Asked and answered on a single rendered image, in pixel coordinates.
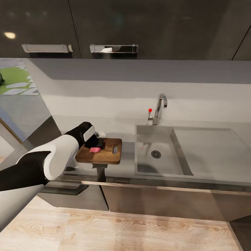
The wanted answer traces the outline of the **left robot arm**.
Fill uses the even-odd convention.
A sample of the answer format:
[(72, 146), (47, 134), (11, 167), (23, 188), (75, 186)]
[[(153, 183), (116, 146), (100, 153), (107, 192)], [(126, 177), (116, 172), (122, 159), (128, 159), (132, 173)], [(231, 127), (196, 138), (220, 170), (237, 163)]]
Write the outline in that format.
[(77, 151), (103, 148), (105, 131), (83, 122), (78, 127), (24, 154), (11, 167), (0, 171), (0, 233), (50, 181), (58, 179)]

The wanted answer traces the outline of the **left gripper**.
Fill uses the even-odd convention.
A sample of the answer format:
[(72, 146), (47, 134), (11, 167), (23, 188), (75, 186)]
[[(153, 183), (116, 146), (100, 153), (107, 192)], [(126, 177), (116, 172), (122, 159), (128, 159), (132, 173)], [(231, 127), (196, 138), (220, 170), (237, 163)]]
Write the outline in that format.
[(96, 137), (96, 139), (95, 139), (94, 142), (92, 142), (92, 143), (86, 142), (85, 143), (85, 147), (88, 147), (88, 148), (91, 148), (91, 147), (101, 147), (101, 148), (103, 148), (103, 141), (104, 140), (102, 138), (97, 138)]

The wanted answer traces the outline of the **cutting board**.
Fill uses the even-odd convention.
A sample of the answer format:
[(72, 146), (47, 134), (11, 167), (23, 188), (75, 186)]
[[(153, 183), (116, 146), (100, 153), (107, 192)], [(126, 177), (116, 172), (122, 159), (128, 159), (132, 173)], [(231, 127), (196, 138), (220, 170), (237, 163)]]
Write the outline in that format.
[[(121, 158), (122, 139), (102, 137), (103, 148), (97, 153), (90, 152), (90, 148), (85, 147), (85, 144), (77, 151), (76, 161), (89, 162), (108, 162), (119, 163)], [(113, 154), (114, 146), (117, 145), (117, 153)]]

